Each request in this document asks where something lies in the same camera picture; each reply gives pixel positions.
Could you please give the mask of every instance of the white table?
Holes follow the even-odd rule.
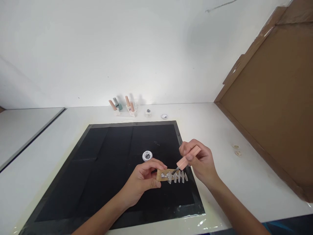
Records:
[[[0,113],[0,171],[63,110],[19,109]]]
[[[149,108],[152,117],[145,117]],[[20,231],[62,164],[89,124],[176,120],[183,141],[193,138],[209,146],[221,179],[261,221],[313,213],[300,200],[213,103],[165,104],[139,107],[139,115],[116,117],[112,108],[67,109],[0,174],[1,233]],[[234,153],[233,144],[242,153]],[[208,189],[196,179],[206,215],[178,218],[109,231],[109,234],[201,234],[230,228]]]

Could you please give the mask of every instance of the left hand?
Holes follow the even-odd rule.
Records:
[[[151,173],[155,169],[163,170],[167,169],[167,166],[152,158],[135,167],[124,187],[116,195],[127,208],[134,206],[148,189],[161,187],[161,182],[156,180],[157,173]]]

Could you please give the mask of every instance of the black mat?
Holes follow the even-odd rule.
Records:
[[[181,158],[176,121],[89,125],[21,234],[68,234],[124,186],[146,150],[168,168]],[[146,191],[111,229],[203,214],[191,169],[188,182]]]

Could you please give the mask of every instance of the hand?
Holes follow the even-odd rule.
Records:
[[[198,145],[201,151],[197,156],[189,154],[190,150]],[[190,142],[183,142],[179,147],[180,154],[188,160],[192,166],[196,177],[201,180],[208,188],[213,186],[220,179],[215,169],[211,150],[196,139]]]
[[[155,169],[163,170],[167,169],[167,166],[152,158],[135,167],[126,184],[117,194],[127,208],[134,206],[148,189],[161,187],[161,182],[156,180],[157,173],[151,173]]]

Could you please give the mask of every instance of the fingernail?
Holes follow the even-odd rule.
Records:
[[[193,159],[193,156],[192,155],[188,155],[186,158],[187,158],[188,161],[191,161]]]

